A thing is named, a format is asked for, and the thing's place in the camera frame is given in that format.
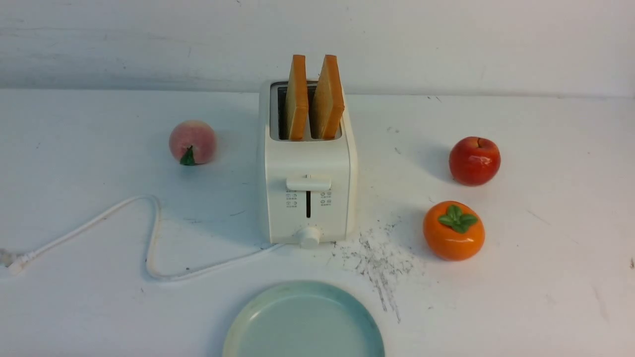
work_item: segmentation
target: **bread slice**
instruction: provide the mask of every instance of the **bread slice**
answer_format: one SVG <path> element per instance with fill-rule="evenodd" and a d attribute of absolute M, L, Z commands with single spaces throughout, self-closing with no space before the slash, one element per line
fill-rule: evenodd
<path fill-rule="evenodd" d="M 311 103 L 311 136 L 323 140 L 335 138 L 342 113 L 344 113 L 344 95 L 337 57 L 326 55 Z"/>
<path fill-rule="evenodd" d="M 305 57 L 293 55 L 289 84 L 286 88 L 286 138 L 302 140 L 309 112 Z"/>

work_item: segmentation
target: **plate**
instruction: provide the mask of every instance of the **plate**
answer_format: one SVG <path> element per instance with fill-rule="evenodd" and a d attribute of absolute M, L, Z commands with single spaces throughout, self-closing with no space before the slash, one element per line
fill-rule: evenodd
<path fill-rule="evenodd" d="M 256 296 L 229 328 L 223 357 L 384 357 L 375 320 L 351 294 L 294 281 Z"/>

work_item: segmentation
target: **fake fruit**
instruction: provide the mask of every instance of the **fake fruit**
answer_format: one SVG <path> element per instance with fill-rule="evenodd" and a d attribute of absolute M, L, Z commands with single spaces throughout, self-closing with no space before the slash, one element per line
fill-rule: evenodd
<path fill-rule="evenodd" d="M 476 212 L 455 201 L 434 205 L 425 214 L 424 237 L 430 249 L 445 260 L 465 260 L 485 242 L 485 227 Z"/>
<path fill-rule="evenodd" d="M 170 134 L 170 152 L 181 165 L 208 163 L 215 151 L 216 134 L 202 121 L 184 121 Z"/>
<path fill-rule="evenodd" d="M 477 186 L 491 180 L 500 168 L 500 152 L 491 140 L 467 137 L 450 151 L 450 172 L 463 185 Z"/>

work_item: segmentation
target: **persimmon leaf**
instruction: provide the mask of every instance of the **persimmon leaf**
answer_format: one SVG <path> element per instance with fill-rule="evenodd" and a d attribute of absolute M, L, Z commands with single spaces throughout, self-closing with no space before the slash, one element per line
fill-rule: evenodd
<path fill-rule="evenodd" d="M 461 214 L 463 214 L 463 212 L 461 211 L 461 208 L 459 206 L 451 205 L 450 207 L 448 207 L 447 214 L 453 220 L 458 220 L 461 217 Z"/>
<path fill-rule="evenodd" d="M 446 226 L 453 226 L 455 224 L 454 220 L 450 218 L 450 216 L 443 215 L 439 217 L 439 223 Z"/>
<path fill-rule="evenodd" d="M 463 234 L 463 233 L 467 232 L 468 228 L 469 228 L 469 226 L 466 227 L 466 226 L 464 226 L 462 224 L 453 224 L 452 225 L 452 229 L 454 229 L 455 232 L 460 233 L 460 234 Z"/>
<path fill-rule="evenodd" d="M 476 218 L 475 215 L 466 213 L 459 218 L 459 222 L 461 222 L 462 225 L 467 225 L 469 227 L 478 222 L 478 218 Z"/>

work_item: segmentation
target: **plate rim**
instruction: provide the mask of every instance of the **plate rim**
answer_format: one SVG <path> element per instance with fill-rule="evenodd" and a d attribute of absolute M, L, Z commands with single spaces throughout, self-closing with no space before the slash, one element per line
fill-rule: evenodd
<path fill-rule="evenodd" d="M 249 319 L 249 315 L 251 314 L 250 309 L 253 309 L 254 307 L 258 306 L 258 303 L 260 302 L 260 300 L 264 299 L 267 297 L 267 295 L 270 295 L 272 293 L 275 293 L 276 290 L 279 289 L 283 289 L 285 287 L 292 287 L 293 285 L 304 285 L 304 284 L 310 284 L 312 286 L 323 286 L 323 287 L 327 287 L 327 288 L 333 288 L 335 290 L 337 290 L 337 292 L 342 293 L 344 295 L 347 295 L 348 297 L 350 297 L 354 302 L 356 302 L 361 308 L 362 310 L 368 315 L 368 317 L 370 318 L 370 321 L 373 323 L 373 326 L 375 327 L 375 329 L 377 330 L 377 334 L 379 336 L 380 342 L 381 342 L 381 346 L 383 349 L 383 357 L 385 357 L 386 353 L 385 353 L 385 343 L 384 343 L 384 336 L 382 334 L 381 329 L 379 328 L 379 325 L 377 324 L 377 321 L 375 321 L 375 318 L 373 317 L 373 315 L 370 313 L 370 311 L 368 310 L 368 308 L 359 300 L 357 299 L 353 294 L 351 294 L 350 292 L 348 292 L 347 290 L 344 290 L 343 288 L 340 288 L 339 286 L 333 285 L 331 283 L 326 283 L 324 281 L 320 281 L 320 280 L 291 280 L 291 281 L 285 281 L 282 283 L 277 283 L 273 286 L 270 286 L 269 288 L 266 288 L 264 290 L 262 290 L 260 293 L 256 294 L 256 296 L 254 296 L 254 298 L 250 299 L 247 304 L 245 304 L 243 306 L 243 308 L 240 310 L 240 312 L 238 312 L 238 314 L 236 315 L 236 317 L 234 318 L 234 320 L 232 321 L 231 326 L 229 327 L 229 329 L 227 330 L 227 335 L 225 336 L 225 340 L 223 343 L 223 351 L 222 351 L 222 357 L 234 357 L 234 354 L 229 354 L 229 353 L 233 353 L 235 351 L 237 351 L 235 348 L 232 348 L 235 342 L 234 340 L 235 335 L 239 332 L 239 329 L 241 328 L 241 326 L 243 326 L 244 324 L 241 324 L 241 321 L 246 321 Z M 273 302 L 276 302 L 278 300 L 284 299 L 285 297 L 278 297 L 274 300 L 272 300 Z"/>

